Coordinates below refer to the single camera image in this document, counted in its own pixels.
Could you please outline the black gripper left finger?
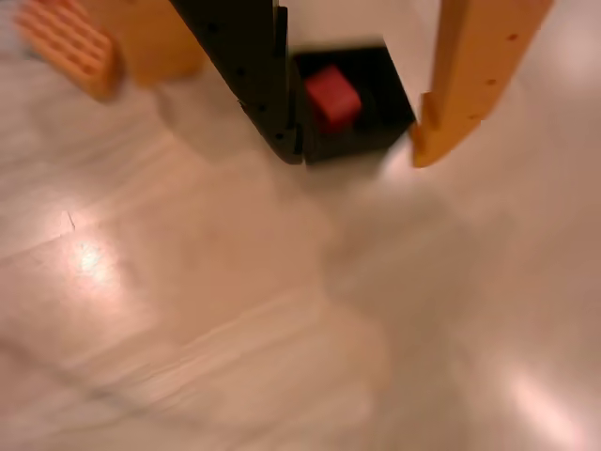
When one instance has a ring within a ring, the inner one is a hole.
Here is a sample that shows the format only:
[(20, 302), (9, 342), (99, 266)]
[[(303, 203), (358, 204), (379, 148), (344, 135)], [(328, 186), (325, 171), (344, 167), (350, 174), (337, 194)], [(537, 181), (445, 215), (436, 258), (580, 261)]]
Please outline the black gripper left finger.
[(285, 163), (302, 163), (287, 8), (261, 0), (177, 0), (172, 5), (271, 150)]

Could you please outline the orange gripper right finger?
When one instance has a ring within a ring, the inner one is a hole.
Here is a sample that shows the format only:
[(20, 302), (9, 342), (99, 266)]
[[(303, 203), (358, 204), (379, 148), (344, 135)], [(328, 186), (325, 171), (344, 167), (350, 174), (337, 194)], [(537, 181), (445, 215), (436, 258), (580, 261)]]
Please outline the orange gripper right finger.
[(552, 6), (551, 1), (440, 3), (431, 84), (410, 129), (415, 167), (439, 161), (489, 116)]

